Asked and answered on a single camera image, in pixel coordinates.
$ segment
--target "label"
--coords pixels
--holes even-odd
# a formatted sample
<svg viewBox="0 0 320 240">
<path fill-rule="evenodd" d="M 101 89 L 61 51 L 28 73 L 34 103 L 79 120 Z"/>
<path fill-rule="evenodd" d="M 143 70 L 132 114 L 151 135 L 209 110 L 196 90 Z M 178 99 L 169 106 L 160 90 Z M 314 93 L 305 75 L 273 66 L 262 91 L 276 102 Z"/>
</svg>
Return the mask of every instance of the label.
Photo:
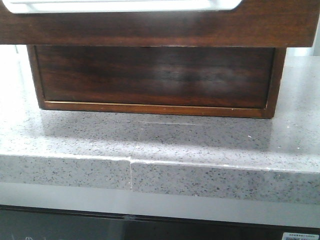
<svg viewBox="0 0 320 240">
<path fill-rule="evenodd" d="M 285 232 L 282 240 L 319 240 L 319 235 L 307 233 Z"/>
</svg>

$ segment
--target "wooden box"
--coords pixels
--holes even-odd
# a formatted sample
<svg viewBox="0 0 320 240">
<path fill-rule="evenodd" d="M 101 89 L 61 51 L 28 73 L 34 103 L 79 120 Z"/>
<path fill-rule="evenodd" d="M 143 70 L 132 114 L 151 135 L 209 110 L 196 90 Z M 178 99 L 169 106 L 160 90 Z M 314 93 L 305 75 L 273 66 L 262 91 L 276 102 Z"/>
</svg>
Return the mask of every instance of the wooden box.
<svg viewBox="0 0 320 240">
<path fill-rule="evenodd" d="M 43 109 L 272 118 L 287 47 L 313 43 L 320 0 L 231 11 L 12 14 Z"/>
</svg>

